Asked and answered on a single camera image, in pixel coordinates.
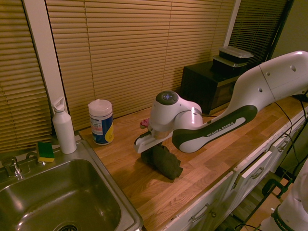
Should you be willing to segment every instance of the white robot link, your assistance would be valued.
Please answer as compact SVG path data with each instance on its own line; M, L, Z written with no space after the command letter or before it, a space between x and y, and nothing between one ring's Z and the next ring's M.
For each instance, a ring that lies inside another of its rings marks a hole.
M182 99L173 91L161 92L152 105L149 131L136 139L134 148L141 153L172 137L172 143L182 152L196 152L212 140L250 122L265 106L290 95L304 94L307 90L308 52L296 51L269 60L242 74L236 81L228 108L205 124L198 104ZM284 225L295 231L308 231L307 173L308 164L305 163L290 196L278 208ZM293 223L295 214L301 222L296 220ZM265 220L262 230L275 231L274 225L270 224L270 221Z

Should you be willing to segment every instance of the sink basin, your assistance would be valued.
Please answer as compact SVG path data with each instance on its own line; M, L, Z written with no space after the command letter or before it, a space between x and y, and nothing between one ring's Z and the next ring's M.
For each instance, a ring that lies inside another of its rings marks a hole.
M141 230L140 215L86 141L54 154L44 166L36 157L19 162L17 177L0 168L0 230Z

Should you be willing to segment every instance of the pink object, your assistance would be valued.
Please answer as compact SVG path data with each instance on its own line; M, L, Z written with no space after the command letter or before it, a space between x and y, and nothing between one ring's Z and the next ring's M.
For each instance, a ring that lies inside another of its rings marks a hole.
M141 128L141 129L147 128L147 127L149 126L149 120L150 120L150 119L145 119L145 120L141 121L141 122L140 122L140 128Z

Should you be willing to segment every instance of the microwave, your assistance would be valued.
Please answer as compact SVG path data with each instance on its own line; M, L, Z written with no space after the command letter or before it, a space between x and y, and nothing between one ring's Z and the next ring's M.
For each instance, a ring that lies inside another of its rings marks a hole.
M228 107L239 73L215 69L213 61L185 66L179 95L200 105L205 115Z

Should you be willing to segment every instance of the disinfecting wipes container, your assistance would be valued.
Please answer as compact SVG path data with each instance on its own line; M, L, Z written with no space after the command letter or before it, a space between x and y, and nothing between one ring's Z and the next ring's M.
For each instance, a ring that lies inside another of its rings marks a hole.
M112 105L107 100L95 100L88 104L94 142L109 144L114 139Z

